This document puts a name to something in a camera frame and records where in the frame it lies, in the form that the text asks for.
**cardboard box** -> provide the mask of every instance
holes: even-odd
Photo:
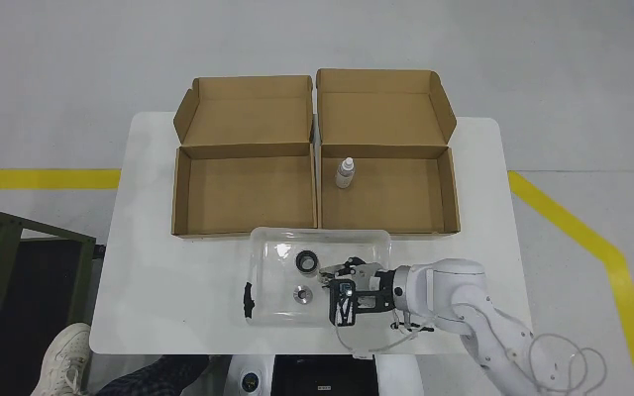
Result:
[[[451,149],[456,117],[429,70],[320,69],[319,227],[398,234],[460,230]],[[346,189],[339,163],[355,160]]]
[[[310,76],[196,78],[174,117],[172,230],[317,228]]]

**plastic container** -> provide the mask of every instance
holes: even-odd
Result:
[[[348,157],[344,159],[337,168],[337,174],[335,175],[335,183],[339,188],[348,188],[353,181],[355,175],[355,162],[352,158]]]
[[[385,231],[253,230],[248,281],[253,284],[256,306],[248,322],[256,326],[331,327],[328,289],[318,280],[319,269],[342,264],[351,256],[392,269],[390,245]],[[295,263],[304,250],[313,251],[319,260],[317,270],[311,274],[300,272]],[[310,303],[304,305],[295,300],[293,292],[297,286],[310,288]],[[385,320],[380,323],[386,326]]]

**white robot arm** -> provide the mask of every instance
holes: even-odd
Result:
[[[493,306],[479,263],[444,259],[400,266],[392,292],[395,308],[405,315],[433,318],[438,329],[460,335],[502,394],[538,395],[545,388],[562,388],[557,365],[533,343],[530,329]]]

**yellow floor line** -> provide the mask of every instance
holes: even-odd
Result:
[[[0,189],[112,189],[121,169],[0,169]]]
[[[508,172],[511,191],[603,262],[634,362],[634,286],[625,255],[517,172]]]

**white sneaker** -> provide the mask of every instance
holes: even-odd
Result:
[[[55,337],[42,360],[40,381],[31,396],[81,395],[81,376],[90,357],[90,326],[75,323]]]

